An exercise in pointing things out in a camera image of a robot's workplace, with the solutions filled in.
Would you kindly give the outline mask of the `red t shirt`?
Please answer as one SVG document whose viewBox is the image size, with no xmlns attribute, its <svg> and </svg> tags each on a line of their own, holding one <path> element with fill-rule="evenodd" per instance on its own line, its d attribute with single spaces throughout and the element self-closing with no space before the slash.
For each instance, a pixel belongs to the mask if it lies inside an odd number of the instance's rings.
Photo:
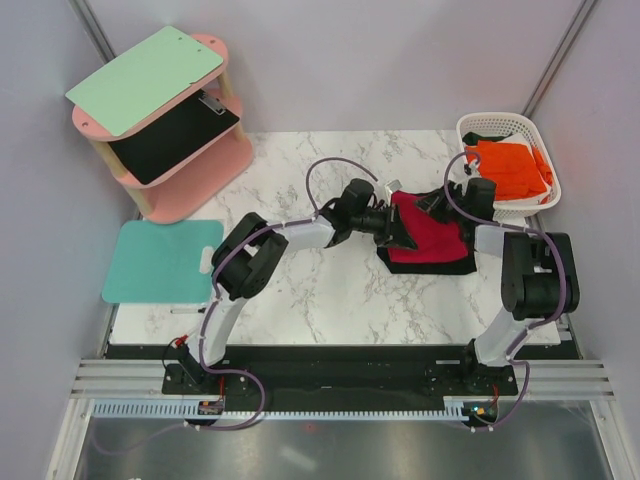
<svg viewBox="0 0 640 480">
<path fill-rule="evenodd" d="M 414 194 L 397 191 L 391 200 L 398 207 L 400 219 L 417 245 L 416 250 L 389 248 L 387 252 L 392 263 L 445 264 L 468 255 L 468 247 L 461 238 L 457 223 L 434 220 L 416 206 L 418 197 Z"/>
</svg>

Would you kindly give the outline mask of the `black t shirt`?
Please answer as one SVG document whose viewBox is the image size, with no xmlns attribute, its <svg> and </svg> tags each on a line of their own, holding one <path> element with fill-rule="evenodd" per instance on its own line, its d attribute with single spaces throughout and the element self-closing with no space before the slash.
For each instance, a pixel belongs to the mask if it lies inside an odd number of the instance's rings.
<svg viewBox="0 0 640 480">
<path fill-rule="evenodd" d="M 401 265 L 391 262 L 387 252 L 389 248 L 378 248 L 376 254 L 392 274 L 467 275 L 476 271 L 473 232 L 470 235 L 464 235 L 461 231 L 461 238 L 468 247 L 469 253 L 462 260 L 451 263 Z"/>
</svg>

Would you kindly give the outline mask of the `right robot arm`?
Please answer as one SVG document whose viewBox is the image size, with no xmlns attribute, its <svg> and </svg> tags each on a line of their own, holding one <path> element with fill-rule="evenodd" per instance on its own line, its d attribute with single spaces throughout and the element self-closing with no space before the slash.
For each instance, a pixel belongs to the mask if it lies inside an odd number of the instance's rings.
<svg viewBox="0 0 640 480">
<path fill-rule="evenodd" d="M 580 297 L 569 236 L 494 221 L 495 190 L 495 183 L 484 178 L 473 178 L 464 188 L 448 181 L 415 201 L 440 223 L 461 223 L 476 253 L 501 261 L 502 307 L 470 342 L 457 371 L 460 386 L 473 394 L 493 383 L 492 368 L 514 363 L 533 330 L 575 310 Z"/>
</svg>

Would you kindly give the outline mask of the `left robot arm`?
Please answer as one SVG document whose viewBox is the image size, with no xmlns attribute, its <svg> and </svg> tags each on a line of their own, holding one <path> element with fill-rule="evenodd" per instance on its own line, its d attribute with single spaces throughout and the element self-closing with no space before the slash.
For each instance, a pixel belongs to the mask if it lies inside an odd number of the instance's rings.
<svg viewBox="0 0 640 480">
<path fill-rule="evenodd" d="M 187 342 L 194 358 L 184 375 L 190 387 L 198 393 L 216 388 L 220 371 L 215 364 L 224 357 L 242 309 L 265 289 L 285 255 L 337 246 L 353 232 L 370 234 L 383 248 L 418 248 L 399 207 L 372 204 L 373 197 L 373 185 L 355 179 L 310 218 L 272 224 L 255 212 L 242 218 L 212 257 L 210 302 L 197 333 Z"/>
</svg>

